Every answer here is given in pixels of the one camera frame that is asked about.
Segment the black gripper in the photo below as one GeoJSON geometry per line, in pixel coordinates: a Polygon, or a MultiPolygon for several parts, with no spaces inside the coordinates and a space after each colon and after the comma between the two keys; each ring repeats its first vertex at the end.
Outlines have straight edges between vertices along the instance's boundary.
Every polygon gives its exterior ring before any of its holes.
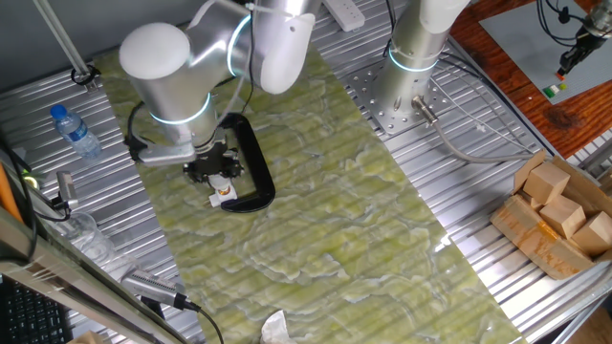
{"type": "Polygon", "coordinates": [[[208,183],[212,176],[233,179],[240,177],[244,167],[239,160],[237,148],[228,148],[225,143],[215,143],[195,161],[184,165],[184,173],[194,183],[208,183]]]}

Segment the distant black gripper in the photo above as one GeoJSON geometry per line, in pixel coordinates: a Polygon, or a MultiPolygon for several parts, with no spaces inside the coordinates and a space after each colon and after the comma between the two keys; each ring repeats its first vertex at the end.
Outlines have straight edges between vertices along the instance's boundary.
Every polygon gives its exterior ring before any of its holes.
{"type": "Polygon", "coordinates": [[[560,56],[558,75],[569,74],[579,63],[606,42],[606,35],[600,32],[591,32],[581,27],[576,34],[576,39],[576,44],[560,56]]]}

